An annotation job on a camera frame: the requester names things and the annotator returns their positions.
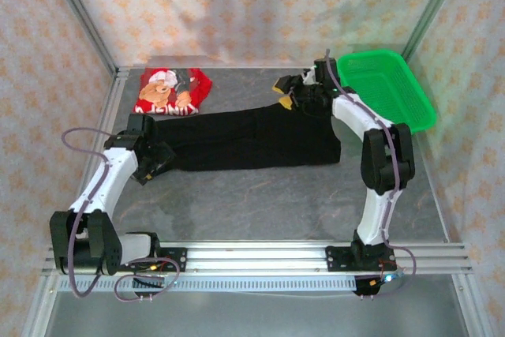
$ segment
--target plastic basket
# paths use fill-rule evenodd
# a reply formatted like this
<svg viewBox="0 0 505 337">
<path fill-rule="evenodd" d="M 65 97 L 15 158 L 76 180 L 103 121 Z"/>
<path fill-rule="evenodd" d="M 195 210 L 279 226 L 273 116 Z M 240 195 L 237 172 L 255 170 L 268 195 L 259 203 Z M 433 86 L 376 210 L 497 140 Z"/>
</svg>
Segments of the plastic basket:
<svg viewBox="0 0 505 337">
<path fill-rule="evenodd" d="M 378 50 L 343 55 L 337 70 L 343 87 L 351 87 L 383 118 L 405 122 L 412 134 L 435 124 L 435 110 L 400 54 Z"/>
</svg>

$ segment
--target enclosure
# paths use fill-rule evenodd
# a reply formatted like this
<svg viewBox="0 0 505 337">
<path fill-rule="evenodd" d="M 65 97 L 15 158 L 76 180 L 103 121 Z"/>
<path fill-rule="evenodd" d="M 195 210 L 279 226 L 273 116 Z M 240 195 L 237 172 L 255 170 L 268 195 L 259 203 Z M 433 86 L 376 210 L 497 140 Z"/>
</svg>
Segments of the enclosure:
<svg viewBox="0 0 505 337">
<path fill-rule="evenodd" d="M 2 21 L 2 335 L 505 331 L 505 0 L 2 0 Z M 66 129 L 124 130 L 146 68 L 200 68 L 212 81 L 202 115 L 276 104 L 275 82 L 327 48 L 337 59 L 400 54 L 435 109 L 436 124 L 413 134 L 416 173 L 390 227 L 391 241 L 417 254 L 410 288 L 360 301 L 354 275 L 327 270 L 325 248 L 349 245 L 366 194 L 362 143 L 333 119 L 335 165 L 126 183 L 116 231 L 187 248 L 183 279 L 194 288 L 134 305 L 105 284 L 87 299 L 71 294 L 54 268 L 49 219 L 99 161 L 66 149 Z M 106 139 L 72 142 L 100 151 Z"/>
</svg>

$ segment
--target black cloth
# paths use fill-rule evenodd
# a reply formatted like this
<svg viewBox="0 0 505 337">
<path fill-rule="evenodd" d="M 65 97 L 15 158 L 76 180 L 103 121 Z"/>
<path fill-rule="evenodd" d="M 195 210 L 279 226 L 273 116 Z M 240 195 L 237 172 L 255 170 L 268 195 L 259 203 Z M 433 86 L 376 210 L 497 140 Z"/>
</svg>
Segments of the black cloth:
<svg viewBox="0 0 505 337">
<path fill-rule="evenodd" d="M 176 154 L 171 167 L 179 170 L 295 167 L 340 160 L 340 141 L 330 118 L 314 118 L 279 103 L 163 120 L 156 125 L 158 138 Z"/>
</svg>

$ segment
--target gray floor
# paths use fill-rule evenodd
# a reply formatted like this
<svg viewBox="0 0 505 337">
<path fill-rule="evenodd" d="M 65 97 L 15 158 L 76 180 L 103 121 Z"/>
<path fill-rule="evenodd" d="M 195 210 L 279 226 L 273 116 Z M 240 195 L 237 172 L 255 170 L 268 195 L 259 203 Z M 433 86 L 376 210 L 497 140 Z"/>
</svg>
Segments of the gray floor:
<svg viewBox="0 0 505 337">
<path fill-rule="evenodd" d="M 142 69 L 130 71 L 114 131 L 125 128 Z M 214 87 L 201 113 L 275 103 L 275 81 L 299 69 L 206 69 Z M 335 122 L 341 163 L 326 167 L 223 172 L 172 171 L 142 187 L 130 181 L 114 212 L 119 232 L 148 230 L 169 240 L 334 239 L 349 241 L 365 204 L 361 142 Z M 443 229 L 424 164 L 414 146 L 416 176 L 398 200 L 392 240 L 442 241 Z"/>
<path fill-rule="evenodd" d="M 449 275 L 418 276 L 407 290 L 373 301 L 309 295 L 169 293 L 152 303 L 123 304 L 113 294 L 77 300 L 64 293 L 46 337 L 467 335 Z"/>
</svg>

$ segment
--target wall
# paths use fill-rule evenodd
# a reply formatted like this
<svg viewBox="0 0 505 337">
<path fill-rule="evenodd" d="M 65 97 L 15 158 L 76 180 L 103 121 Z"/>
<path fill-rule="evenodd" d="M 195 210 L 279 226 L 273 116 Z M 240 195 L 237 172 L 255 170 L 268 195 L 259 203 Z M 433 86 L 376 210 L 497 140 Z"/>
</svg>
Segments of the wall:
<svg viewBox="0 0 505 337">
<path fill-rule="evenodd" d="M 306 66 L 327 47 L 401 51 L 428 0 L 83 0 L 116 63 Z"/>
<path fill-rule="evenodd" d="M 48 220 L 71 204 L 84 167 L 60 134 L 97 123 L 110 77 L 65 0 L 0 0 L 0 20 L 0 335 L 15 336 L 50 243 Z"/>
<path fill-rule="evenodd" d="M 446 0 L 411 62 L 439 121 L 425 147 L 451 237 L 505 332 L 505 0 Z"/>
</svg>

